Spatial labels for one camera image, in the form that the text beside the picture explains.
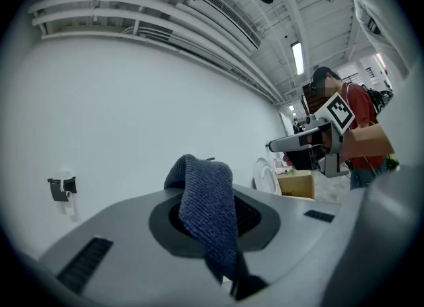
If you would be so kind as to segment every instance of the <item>white pipe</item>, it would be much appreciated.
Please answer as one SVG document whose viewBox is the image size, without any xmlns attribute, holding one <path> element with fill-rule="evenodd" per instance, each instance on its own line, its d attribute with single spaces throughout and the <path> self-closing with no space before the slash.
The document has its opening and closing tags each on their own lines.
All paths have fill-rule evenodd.
<svg viewBox="0 0 424 307">
<path fill-rule="evenodd" d="M 143 7 L 139 7 L 138 8 L 138 11 L 139 12 L 141 12 L 143 10 Z M 136 35 L 137 34 L 137 31 L 138 31 L 138 26 L 140 25 L 140 21 L 135 21 L 135 24 L 134 24 L 134 29 L 132 30 L 132 34 L 133 35 Z"/>
<path fill-rule="evenodd" d="M 121 34 L 127 34 L 128 32 L 130 32 L 131 30 L 133 30 L 134 29 L 134 27 L 128 27 L 128 28 L 126 28 L 126 29 L 124 29 L 122 32 L 121 32 Z"/>
<path fill-rule="evenodd" d="M 228 66 L 230 66 L 230 67 L 232 67 L 234 69 L 237 68 L 236 66 L 233 66 L 232 64 L 229 64 L 228 61 L 226 61 L 225 59 L 223 59 L 221 56 L 216 55 L 213 52 L 208 51 L 207 49 L 205 49 L 201 45 L 198 45 L 198 44 L 196 44 L 196 43 L 194 43 L 194 42 L 192 42 L 192 41 L 190 41 L 190 40 L 188 40 L 188 39 L 186 39 L 184 37 L 178 36 L 176 34 L 166 33 L 166 32 L 163 32 L 163 31 L 154 29 L 154 28 L 145 28 L 145 27 L 139 28 L 138 31 L 141 32 L 141 33 L 144 33 L 144 34 L 153 34 L 155 36 L 160 36 L 161 38 L 159 38 L 159 39 L 162 39 L 162 38 L 163 39 L 171 38 L 171 39 L 176 40 L 178 42 L 182 42 L 182 43 L 184 43 L 186 45 L 191 46 L 192 48 L 195 48 L 195 49 L 198 49 L 198 50 L 202 51 L 202 53 L 206 53 L 208 55 L 211 55 L 212 57 L 218 59 L 222 63 L 227 64 Z"/>
<path fill-rule="evenodd" d="M 212 43 L 210 40 L 202 37 L 200 34 L 188 30 L 180 25 L 172 23 L 170 21 L 166 21 L 159 17 L 153 17 L 150 15 L 146 15 L 144 13 L 136 13 L 134 11 L 129 10 L 118 10 L 118 9 L 102 9 L 102 8 L 93 8 L 93 9 L 80 9 L 80 10 L 67 10 L 67 11 L 59 11 L 56 13 L 51 13 L 49 15 L 43 15 L 38 18 L 34 18 L 32 20 L 32 25 L 39 25 L 42 23 L 57 21 L 59 19 L 68 19 L 72 17 L 86 17 L 86 16 L 100 16 L 100 17 L 122 17 L 134 20 L 140 20 L 142 22 L 152 23 L 158 25 L 160 27 L 164 27 L 175 31 L 179 34 L 182 34 L 185 37 L 193 39 L 194 41 L 200 43 L 204 47 L 212 50 L 214 53 L 222 56 L 225 60 L 227 60 L 230 64 L 234 64 L 237 68 L 241 70 L 245 70 L 245 73 L 252 78 L 256 83 L 260 84 L 261 87 L 268 90 L 268 86 L 262 82 L 253 72 L 247 70 L 245 65 L 239 62 L 235 57 L 229 54 L 227 51 L 222 49 L 220 46 Z M 279 97 L 270 92 L 272 97 L 279 101 Z"/>
<path fill-rule="evenodd" d="M 259 89 L 255 88 L 254 86 L 251 86 L 250 84 L 246 83 L 244 80 L 242 80 L 241 78 L 233 75 L 232 73 L 219 68 L 218 66 L 209 63 L 208 61 L 199 58 L 193 54 L 190 54 L 189 52 L 186 52 L 184 50 L 180 50 L 179 48 L 176 48 L 172 45 L 166 44 L 166 43 L 161 43 L 158 42 L 156 40 L 152 40 L 149 38 L 144 38 L 144 37 L 140 37 L 140 36 L 133 36 L 131 34 L 121 34 L 118 32 L 107 32 L 107 31 L 68 31 L 68 32 L 58 32 L 56 34 L 47 34 L 47 35 L 43 35 L 41 36 L 42 39 L 49 39 L 49 38 L 58 38 L 58 37 L 68 37 L 68 36 L 107 36 L 107 37 L 115 37 L 115 38 L 126 38 L 126 39 L 132 39 L 132 40 L 137 40 L 137 41 L 141 41 L 141 42 L 145 42 L 145 43 L 150 43 L 156 46 L 160 46 L 162 48 L 166 48 L 168 50 L 172 50 L 174 52 L 178 52 L 179 54 L 183 54 L 184 56 L 190 57 L 194 60 L 196 60 L 197 62 L 200 62 L 210 68 L 213 68 L 215 70 L 218 70 L 220 72 L 222 72 L 223 74 L 227 75 L 228 77 L 231 77 L 232 79 L 239 81 L 242 85 L 249 87 L 250 89 L 254 90 L 255 92 L 259 93 L 260 95 L 266 97 L 267 99 L 269 99 L 272 103 L 274 103 L 274 100 L 268 95 L 265 94 L 263 92 L 261 92 Z"/>
<path fill-rule="evenodd" d="M 243 44 L 241 44 L 232 34 L 226 31 L 221 25 L 217 24 L 216 22 L 212 21 L 209 17 L 205 16 L 203 13 L 200 13 L 199 11 L 193 9 L 192 7 L 188 7 L 187 5 L 184 5 L 181 3 L 178 3 L 176 5 L 176 8 L 208 24 L 211 28 L 221 33 L 226 39 L 230 40 L 233 44 L 237 45 L 237 47 L 240 50 L 242 50 L 246 55 L 250 54 L 250 51 L 247 50 L 243 46 Z"/>
<path fill-rule="evenodd" d="M 39 2 L 35 5 L 33 5 L 30 9 L 44 9 L 48 6 L 51 6 L 51 4 L 59 5 L 59 4 L 65 4 L 65 3 L 72 3 L 74 1 L 75 0 L 47 0 L 47 1 L 42 1 L 42 2 Z M 178 18 L 182 21 L 185 21 L 185 22 L 187 22 L 191 25 L 196 26 L 204 34 L 214 38 L 215 40 L 219 41 L 223 46 L 225 46 L 229 50 L 231 50 L 231 52 L 234 52 L 237 55 L 237 57 L 246 64 L 247 67 L 252 69 L 256 74 L 258 74 L 268 84 L 268 87 L 265 87 L 265 88 L 270 88 L 272 90 L 272 92 L 275 93 L 277 100 L 283 99 L 281 94 L 277 90 L 277 88 L 273 85 L 273 83 L 268 79 L 268 77 L 263 73 L 263 71 L 243 51 L 241 51 L 239 48 L 237 48 L 232 42 L 230 42 L 228 39 L 226 39 L 222 34 L 217 32 L 216 30 L 212 29 L 209 25 L 205 24 L 204 22 L 200 21 L 199 19 L 197 19 L 197 18 L 175 8 L 174 6 L 172 6 L 170 4 L 164 3 L 164 2 L 159 1 L 159 0 L 95 0 L 95 1 L 106 1 L 106 2 L 118 1 L 118 2 L 122 2 L 122 3 L 139 5 L 141 7 L 148 7 L 148 8 L 151 8 L 151 9 L 159 10 L 163 13 L 166 13 L 167 15 L 173 16 L 173 17 Z M 126 11 L 126 10 L 115 10 L 115 9 L 96 9 L 96 10 Z M 106 17 L 122 17 L 122 16 L 108 16 L 108 15 L 106 15 Z M 126 18 L 138 19 L 140 21 L 143 21 L 143 19 L 141 17 L 140 18 L 126 17 Z"/>
<path fill-rule="evenodd" d="M 38 17 L 38 12 L 34 12 L 34 17 Z M 38 27 L 40 28 L 42 34 L 47 34 L 47 30 L 44 27 L 44 24 L 40 24 Z"/>
<path fill-rule="evenodd" d="M 43 10 L 48 7 L 53 7 L 55 5 L 62 5 L 67 3 L 76 3 L 76 2 L 85 2 L 85 1 L 94 1 L 94 0 L 45 0 L 34 5 L 30 6 L 28 9 L 28 14 L 34 13 L 39 10 Z"/>
</svg>

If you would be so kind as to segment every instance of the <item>gray towel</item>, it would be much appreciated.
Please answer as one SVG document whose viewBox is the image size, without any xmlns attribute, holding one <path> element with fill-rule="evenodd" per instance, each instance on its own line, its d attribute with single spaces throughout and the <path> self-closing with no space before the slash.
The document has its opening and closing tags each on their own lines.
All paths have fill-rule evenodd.
<svg viewBox="0 0 424 307">
<path fill-rule="evenodd" d="M 230 280 L 235 278 L 238 236 L 232 182 L 226 164 L 187 154 L 172 167 L 164 186 L 184 188 L 179 218 L 205 245 L 208 266 Z"/>
</svg>

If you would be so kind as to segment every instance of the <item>fluorescent light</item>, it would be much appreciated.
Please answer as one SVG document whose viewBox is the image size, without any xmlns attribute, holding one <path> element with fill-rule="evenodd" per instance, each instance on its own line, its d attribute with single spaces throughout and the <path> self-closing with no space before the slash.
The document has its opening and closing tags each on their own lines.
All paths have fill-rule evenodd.
<svg viewBox="0 0 424 307">
<path fill-rule="evenodd" d="M 305 69 L 303 67 L 302 45 L 300 44 L 300 42 L 295 42 L 291 45 L 291 49 L 293 50 L 297 74 L 302 75 L 302 73 L 305 72 Z"/>
<path fill-rule="evenodd" d="M 380 63 L 382 64 L 382 66 L 384 67 L 384 69 L 386 69 L 386 63 L 384 63 L 382 55 L 377 54 L 376 56 L 377 56 L 378 60 L 380 61 Z"/>
</svg>

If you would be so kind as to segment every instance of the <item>vent slot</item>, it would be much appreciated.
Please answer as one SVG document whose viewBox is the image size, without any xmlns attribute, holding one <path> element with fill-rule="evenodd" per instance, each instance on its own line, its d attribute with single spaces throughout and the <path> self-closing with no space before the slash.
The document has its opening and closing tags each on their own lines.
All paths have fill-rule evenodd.
<svg viewBox="0 0 424 307">
<path fill-rule="evenodd" d="M 110 240 L 94 237 L 58 275 L 58 280 L 79 294 L 112 247 Z"/>
<path fill-rule="evenodd" d="M 246 22 L 236 14 L 227 4 L 221 0 L 207 0 L 211 4 L 214 4 L 218 9 L 220 9 L 224 14 L 230 17 L 240 28 L 242 28 L 245 33 L 250 37 L 250 39 L 257 45 L 260 46 L 260 39 L 258 35 L 246 24 Z"/>
<path fill-rule="evenodd" d="M 253 208 L 251 205 L 247 204 L 236 196 L 234 197 L 234 204 L 237 216 L 238 237 L 240 237 L 255 228 L 260 223 L 261 215 L 257 209 Z M 174 205 L 174 207 L 171 208 L 168 215 L 170 222 L 175 229 L 192 237 L 190 232 L 184 227 L 184 224 L 178 217 L 180 205 L 181 202 L 178 202 L 176 205 Z"/>
<path fill-rule="evenodd" d="M 325 221 L 331 223 L 334 219 L 334 215 L 326 214 L 322 212 L 317 212 L 316 210 L 309 210 L 305 213 L 306 216 L 312 217 L 313 219 L 319 219 L 321 221 Z"/>
</svg>

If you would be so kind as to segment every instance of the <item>cap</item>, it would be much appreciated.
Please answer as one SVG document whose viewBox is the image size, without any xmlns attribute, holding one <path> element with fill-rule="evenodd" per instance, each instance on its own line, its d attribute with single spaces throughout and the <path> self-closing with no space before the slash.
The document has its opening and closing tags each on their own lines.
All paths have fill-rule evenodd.
<svg viewBox="0 0 424 307">
<path fill-rule="evenodd" d="M 312 94 L 322 93 L 322 91 L 320 92 L 320 90 L 325 88 L 325 78 L 327 77 L 326 76 L 327 74 L 334 74 L 334 72 L 332 71 L 332 69 L 326 66 L 322 66 L 316 69 L 316 71 L 314 71 L 311 78 L 311 93 Z"/>
</svg>

